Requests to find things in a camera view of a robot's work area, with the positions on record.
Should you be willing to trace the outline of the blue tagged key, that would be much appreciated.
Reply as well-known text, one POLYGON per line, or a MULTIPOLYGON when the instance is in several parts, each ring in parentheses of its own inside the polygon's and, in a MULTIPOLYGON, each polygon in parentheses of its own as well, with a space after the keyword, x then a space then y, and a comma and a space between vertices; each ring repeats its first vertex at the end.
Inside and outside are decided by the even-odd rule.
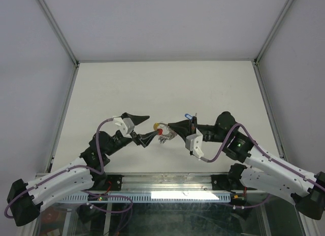
POLYGON ((184 116, 185 116, 185 118, 187 118, 188 120, 192 120, 192 119, 193 119, 193 116, 190 115, 189 113, 186 113, 184 116))

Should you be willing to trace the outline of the keyring with yellow handle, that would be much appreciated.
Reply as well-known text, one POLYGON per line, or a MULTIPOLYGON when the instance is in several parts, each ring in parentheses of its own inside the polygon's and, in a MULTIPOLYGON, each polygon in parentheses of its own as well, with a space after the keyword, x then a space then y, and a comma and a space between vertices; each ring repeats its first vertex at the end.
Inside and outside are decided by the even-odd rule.
POLYGON ((162 135, 158 136, 158 141, 160 144, 164 144, 166 141, 170 141, 177 136, 176 132, 173 131, 166 123, 158 122, 153 125, 154 130, 157 130, 158 128, 163 130, 162 135))

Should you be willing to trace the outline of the red tagged key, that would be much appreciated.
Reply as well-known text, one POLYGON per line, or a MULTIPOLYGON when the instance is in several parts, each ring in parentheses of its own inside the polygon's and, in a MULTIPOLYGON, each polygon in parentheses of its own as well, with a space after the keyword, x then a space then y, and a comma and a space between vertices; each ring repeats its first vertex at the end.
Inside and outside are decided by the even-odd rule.
POLYGON ((157 133, 158 133, 158 135, 160 136, 160 135, 162 135, 163 130, 162 130, 161 128, 158 128, 158 129, 157 129, 157 133))

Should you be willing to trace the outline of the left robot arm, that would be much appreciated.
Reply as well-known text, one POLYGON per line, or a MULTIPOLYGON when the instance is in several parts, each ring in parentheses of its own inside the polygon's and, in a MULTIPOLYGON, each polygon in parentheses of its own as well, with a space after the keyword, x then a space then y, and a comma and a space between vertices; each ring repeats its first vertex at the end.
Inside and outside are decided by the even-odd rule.
POLYGON ((102 189, 106 185, 104 167, 109 156, 130 143, 147 147, 160 131, 138 134, 135 127, 149 116, 123 113, 102 121, 87 149, 62 168, 38 179, 15 181, 7 197, 4 216, 13 219, 17 226, 34 221, 41 212, 61 199, 90 188, 102 189))

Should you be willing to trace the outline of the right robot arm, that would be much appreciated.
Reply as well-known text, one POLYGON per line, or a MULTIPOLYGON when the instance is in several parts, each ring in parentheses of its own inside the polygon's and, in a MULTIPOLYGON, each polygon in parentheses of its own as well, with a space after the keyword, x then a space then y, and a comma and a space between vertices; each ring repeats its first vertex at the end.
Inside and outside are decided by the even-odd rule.
POLYGON ((263 149, 230 112, 222 112, 214 125, 198 124, 197 118, 168 123, 185 142, 191 155, 213 163, 221 153, 235 161, 227 175, 227 184, 262 190, 277 196, 314 220, 324 213, 324 173, 296 167, 263 149))

